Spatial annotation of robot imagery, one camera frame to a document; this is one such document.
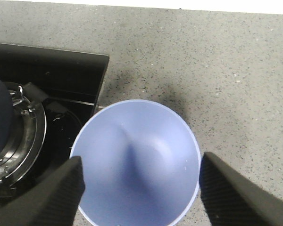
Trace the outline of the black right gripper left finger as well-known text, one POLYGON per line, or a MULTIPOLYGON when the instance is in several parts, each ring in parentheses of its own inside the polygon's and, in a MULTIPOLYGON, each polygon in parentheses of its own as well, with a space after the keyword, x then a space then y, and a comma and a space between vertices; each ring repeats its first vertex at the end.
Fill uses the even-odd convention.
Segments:
POLYGON ((0 208, 0 226, 71 226, 84 190, 82 160, 75 156, 0 208))

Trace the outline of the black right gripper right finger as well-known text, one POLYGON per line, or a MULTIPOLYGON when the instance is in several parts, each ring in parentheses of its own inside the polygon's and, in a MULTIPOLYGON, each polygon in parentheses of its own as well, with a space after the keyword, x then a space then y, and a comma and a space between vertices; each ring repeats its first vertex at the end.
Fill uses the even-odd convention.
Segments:
POLYGON ((283 226, 283 201, 212 152, 200 167, 201 200, 213 226, 283 226))

